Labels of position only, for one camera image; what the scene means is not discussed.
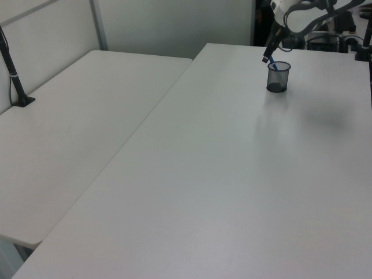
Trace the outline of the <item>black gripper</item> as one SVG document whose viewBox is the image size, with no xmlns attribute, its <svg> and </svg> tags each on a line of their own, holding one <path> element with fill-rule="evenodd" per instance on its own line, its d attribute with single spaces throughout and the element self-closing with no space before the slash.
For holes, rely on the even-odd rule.
<svg viewBox="0 0 372 279">
<path fill-rule="evenodd" d="M 294 38 L 289 31 L 284 26 L 274 22 L 271 27 L 271 33 L 265 43 L 266 49 L 263 54 L 262 62 L 267 63 L 278 46 L 292 47 L 293 44 Z"/>
</svg>

